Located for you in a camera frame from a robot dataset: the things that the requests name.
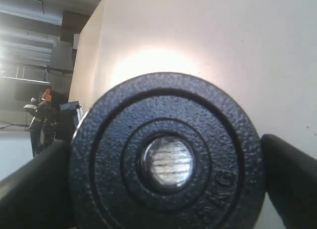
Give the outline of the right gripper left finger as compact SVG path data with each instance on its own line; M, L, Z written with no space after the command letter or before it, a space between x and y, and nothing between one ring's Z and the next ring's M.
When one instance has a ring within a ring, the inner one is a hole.
M57 142L0 182L2 229L70 229L71 145Z

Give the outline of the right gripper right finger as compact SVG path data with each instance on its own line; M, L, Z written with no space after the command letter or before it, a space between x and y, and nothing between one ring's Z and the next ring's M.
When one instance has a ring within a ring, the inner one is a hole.
M317 227L317 161L283 139L265 134L265 187L287 229Z

